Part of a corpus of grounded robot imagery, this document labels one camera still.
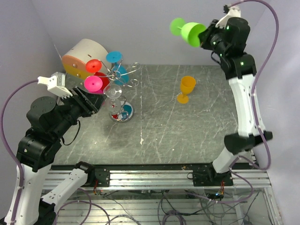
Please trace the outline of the green wine glass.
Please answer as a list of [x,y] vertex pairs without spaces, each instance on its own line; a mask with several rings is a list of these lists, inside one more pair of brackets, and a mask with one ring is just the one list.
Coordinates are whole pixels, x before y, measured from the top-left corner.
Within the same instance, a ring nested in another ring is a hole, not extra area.
[[201,23],[188,22],[183,18],[175,18],[170,23],[170,32],[174,36],[181,36],[181,38],[192,47],[200,47],[201,41],[199,34],[206,30],[206,26]]

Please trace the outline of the clear wine glass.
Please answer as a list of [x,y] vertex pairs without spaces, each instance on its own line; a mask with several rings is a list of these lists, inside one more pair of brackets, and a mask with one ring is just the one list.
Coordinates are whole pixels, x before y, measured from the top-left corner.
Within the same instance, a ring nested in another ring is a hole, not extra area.
[[111,115],[116,115],[120,112],[122,103],[120,97],[122,95],[122,89],[119,85],[111,83],[104,89],[104,94],[107,96],[105,105],[108,112]]

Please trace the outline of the chrome wine glass rack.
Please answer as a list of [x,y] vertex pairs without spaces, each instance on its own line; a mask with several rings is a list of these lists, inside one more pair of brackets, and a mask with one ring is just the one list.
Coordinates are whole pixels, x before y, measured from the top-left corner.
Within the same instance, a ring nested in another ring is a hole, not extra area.
[[104,75],[98,75],[100,78],[107,78],[109,83],[103,88],[103,93],[106,95],[105,105],[109,113],[109,117],[116,123],[125,123],[132,119],[134,108],[123,94],[123,88],[133,88],[138,86],[137,79],[129,79],[130,76],[137,72],[141,65],[137,62],[130,66],[127,71],[122,62],[115,62],[114,66],[107,70]]

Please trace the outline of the orange wine glass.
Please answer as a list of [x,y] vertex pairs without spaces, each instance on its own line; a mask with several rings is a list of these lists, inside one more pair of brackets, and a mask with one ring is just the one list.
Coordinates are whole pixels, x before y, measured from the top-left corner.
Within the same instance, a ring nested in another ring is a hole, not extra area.
[[196,85],[195,78],[191,76],[184,76],[180,82],[181,93],[177,96],[177,101],[181,104],[186,104],[189,102],[188,95],[194,90]]

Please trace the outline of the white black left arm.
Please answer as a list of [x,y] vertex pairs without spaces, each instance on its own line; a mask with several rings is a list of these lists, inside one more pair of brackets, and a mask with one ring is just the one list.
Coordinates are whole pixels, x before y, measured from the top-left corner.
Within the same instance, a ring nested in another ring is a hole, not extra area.
[[0,221],[2,225],[51,225],[73,192],[95,183],[95,167],[79,162],[68,178],[41,196],[45,177],[62,147],[64,134],[79,123],[80,117],[96,114],[106,100],[104,95],[91,94],[78,87],[72,91],[73,96],[63,99],[63,105],[57,105],[50,96],[32,102],[26,115],[31,127],[19,142],[16,154],[18,171],[13,201]]

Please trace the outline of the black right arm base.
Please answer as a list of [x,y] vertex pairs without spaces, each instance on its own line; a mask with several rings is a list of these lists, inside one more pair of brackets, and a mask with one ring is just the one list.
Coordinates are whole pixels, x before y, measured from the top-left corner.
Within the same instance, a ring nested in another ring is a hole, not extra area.
[[200,164],[200,167],[192,170],[192,175],[188,178],[193,181],[195,187],[208,187],[208,186],[233,186],[232,175],[230,172],[217,173],[212,165]]

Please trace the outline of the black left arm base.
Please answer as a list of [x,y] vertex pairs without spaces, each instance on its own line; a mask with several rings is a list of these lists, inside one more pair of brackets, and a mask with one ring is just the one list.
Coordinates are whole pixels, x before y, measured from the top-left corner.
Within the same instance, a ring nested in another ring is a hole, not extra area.
[[87,187],[109,187],[110,185],[110,171],[104,167],[96,167],[88,173]]

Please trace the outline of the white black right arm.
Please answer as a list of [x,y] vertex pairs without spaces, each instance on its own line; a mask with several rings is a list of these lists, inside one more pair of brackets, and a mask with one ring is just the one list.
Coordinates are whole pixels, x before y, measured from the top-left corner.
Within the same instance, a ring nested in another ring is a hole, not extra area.
[[219,64],[232,90],[238,115],[238,131],[224,137],[225,147],[212,162],[212,171],[207,173],[207,181],[218,185],[223,173],[229,171],[233,162],[255,146],[273,138],[261,121],[257,97],[255,96],[255,59],[245,52],[250,33],[247,20],[231,17],[221,25],[220,20],[212,20],[208,28],[199,34],[200,46],[211,50],[219,57]]

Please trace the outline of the pink wine glass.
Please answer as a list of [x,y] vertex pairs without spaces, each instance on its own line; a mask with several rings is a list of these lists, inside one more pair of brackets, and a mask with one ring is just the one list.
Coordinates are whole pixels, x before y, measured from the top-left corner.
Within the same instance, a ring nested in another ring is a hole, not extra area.
[[98,76],[89,76],[84,80],[85,89],[92,94],[103,94],[103,81]]

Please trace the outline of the red wine glass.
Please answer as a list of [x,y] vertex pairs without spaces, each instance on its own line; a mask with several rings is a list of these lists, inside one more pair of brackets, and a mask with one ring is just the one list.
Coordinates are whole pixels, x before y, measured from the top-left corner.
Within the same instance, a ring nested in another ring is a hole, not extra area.
[[89,73],[92,73],[91,76],[98,76],[103,81],[103,87],[102,90],[105,89],[105,87],[109,84],[109,79],[106,74],[100,72],[103,64],[100,60],[92,59],[86,63],[86,70]]

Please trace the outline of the blue wine glass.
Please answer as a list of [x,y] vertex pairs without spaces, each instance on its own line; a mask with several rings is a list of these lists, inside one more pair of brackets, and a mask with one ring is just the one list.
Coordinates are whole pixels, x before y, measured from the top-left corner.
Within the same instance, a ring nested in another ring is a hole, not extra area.
[[113,64],[108,76],[119,86],[123,86],[129,81],[127,70],[121,65],[122,58],[123,56],[119,51],[110,52],[106,56],[106,60]]

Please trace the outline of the white round container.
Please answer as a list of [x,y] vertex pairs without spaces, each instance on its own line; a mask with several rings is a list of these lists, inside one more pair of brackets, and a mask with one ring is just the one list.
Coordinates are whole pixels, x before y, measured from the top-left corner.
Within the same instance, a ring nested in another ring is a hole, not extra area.
[[82,39],[66,54],[62,56],[62,64],[68,79],[77,85],[83,84],[85,78],[92,73],[87,72],[86,63],[92,59],[98,59],[104,63],[100,72],[106,74],[112,68],[112,64],[106,60],[108,51],[98,42],[91,39]]

